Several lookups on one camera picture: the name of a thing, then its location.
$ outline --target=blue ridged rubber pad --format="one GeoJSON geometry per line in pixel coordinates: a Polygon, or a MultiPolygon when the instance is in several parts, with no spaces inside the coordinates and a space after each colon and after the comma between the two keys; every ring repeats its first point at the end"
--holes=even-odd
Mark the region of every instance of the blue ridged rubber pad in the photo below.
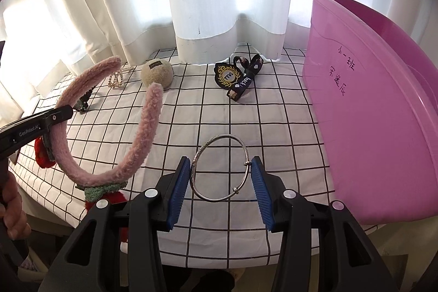
{"type": "Polygon", "coordinates": [[[189,176],[190,160],[186,158],[169,200],[167,226],[170,230],[174,228],[174,225],[178,222],[178,218],[180,217],[181,207],[183,206],[184,197],[189,183],[189,176]]]}
{"type": "Polygon", "coordinates": [[[272,231],[275,223],[274,216],[272,215],[272,200],[255,159],[251,161],[251,180],[254,186],[255,196],[257,197],[261,219],[268,230],[272,231]]]}

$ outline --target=silver bangle bracelet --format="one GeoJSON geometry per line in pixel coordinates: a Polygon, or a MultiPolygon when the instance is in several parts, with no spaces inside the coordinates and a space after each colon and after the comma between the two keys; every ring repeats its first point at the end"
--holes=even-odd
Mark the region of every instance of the silver bangle bracelet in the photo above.
{"type": "Polygon", "coordinates": [[[250,166],[251,166],[251,161],[249,161],[249,154],[248,154],[248,150],[247,147],[245,146],[245,144],[242,142],[242,140],[240,140],[238,137],[231,135],[231,134],[220,134],[220,135],[216,135],[215,137],[212,137],[209,141],[207,141],[204,145],[201,146],[201,148],[198,150],[198,152],[196,153],[196,155],[194,155],[193,161],[192,161],[192,165],[190,168],[190,186],[192,188],[192,191],[194,192],[194,194],[196,194],[199,198],[201,198],[202,200],[206,200],[207,202],[221,202],[224,200],[227,200],[229,198],[231,198],[232,196],[234,196],[235,194],[238,194],[240,189],[243,187],[243,185],[245,184],[247,178],[248,178],[248,174],[249,174],[249,170],[250,170],[250,166]],[[242,179],[242,182],[240,183],[240,185],[238,185],[238,187],[234,187],[233,188],[233,193],[230,193],[228,196],[225,196],[223,198],[208,198],[202,194],[200,194],[198,192],[198,190],[196,189],[195,186],[195,175],[196,175],[196,165],[198,163],[198,159],[201,156],[202,152],[213,142],[215,142],[216,140],[219,139],[223,139],[223,138],[229,138],[229,139],[234,139],[236,140],[244,149],[245,152],[245,175],[244,178],[242,179]]]}

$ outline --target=pink fuzzy headband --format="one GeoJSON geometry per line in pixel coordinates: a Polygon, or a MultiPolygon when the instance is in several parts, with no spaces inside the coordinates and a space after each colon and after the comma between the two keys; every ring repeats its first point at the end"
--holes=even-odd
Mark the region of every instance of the pink fuzzy headband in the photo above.
{"type": "MultiPolygon", "coordinates": [[[[73,107],[87,90],[97,85],[111,73],[119,70],[120,67],[121,60],[118,57],[110,57],[84,71],[65,89],[56,103],[56,107],[62,107],[63,105],[73,107]]],[[[56,162],[73,182],[84,187],[96,187],[127,181],[140,168],[151,149],[162,105],[163,88],[160,84],[153,83],[146,92],[139,128],[130,150],[122,162],[100,175],[92,175],[86,172],[79,167],[71,156],[66,137],[67,122],[54,125],[50,132],[50,140],[56,162]]]]}

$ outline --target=pink plastic bin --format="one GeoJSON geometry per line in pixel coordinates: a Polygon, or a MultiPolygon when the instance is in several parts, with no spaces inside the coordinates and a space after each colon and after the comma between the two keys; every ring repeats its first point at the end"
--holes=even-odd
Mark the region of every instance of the pink plastic bin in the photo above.
{"type": "Polygon", "coordinates": [[[304,80],[336,197],[362,224],[438,215],[438,70],[395,23],[313,0],[304,80]]]}

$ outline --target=white tablecloth with black grid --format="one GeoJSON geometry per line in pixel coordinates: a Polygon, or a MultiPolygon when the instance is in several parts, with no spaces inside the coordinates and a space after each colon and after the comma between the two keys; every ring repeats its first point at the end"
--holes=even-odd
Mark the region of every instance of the white tablecloth with black grid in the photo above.
{"type": "MultiPolygon", "coordinates": [[[[244,44],[235,54],[250,58],[255,53],[244,44]]],[[[176,49],[154,54],[172,63],[175,76],[164,94],[152,150],[123,190],[126,198],[154,187],[162,175],[176,169],[181,156],[192,160],[211,137],[231,133],[244,141],[250,157],[259,155],[266,171],[280,176],[287,188],[314,202],[333,200],[329,163],[302,78],[304,56],[305,51],[284,48],[278,61],[264,63],[250,89],[235,103],[214,82],[214,64],[180,63],[176,49]]],[[[111,169],[129,149],[145,98],[141,68],[124,75],[122,89],[109,89],[107,79],[102,81],[93,90],[88,111],[75,112],[69,121],[71,153],[86,171],[99,174],[111,169]]],[[[36,111],[52,108],[72,80],[69,74],[60,81],[36,111]]],[[[229,194],[242,180],[244,161],[238,143],[229,139],[215,142],[198,162],[198,189],[211,198],[229,194]]],[[[38,167],[33,143],[21,149],[18,163],[11,168],[35,200],[72,226],[79,224],[86,214],[83,191],[76,189],[57,165],[38,167]]],[[[312,251],[316,253],[318,235],[312,233],[312,251]]],[[[159,233],[159,244],[164,264],[248,267],[277,262],[281,233],[266,230],[248,179],[238,195],[219,203],[194,197],[189,186],[178,223],[170,233],[159,233]]]]}

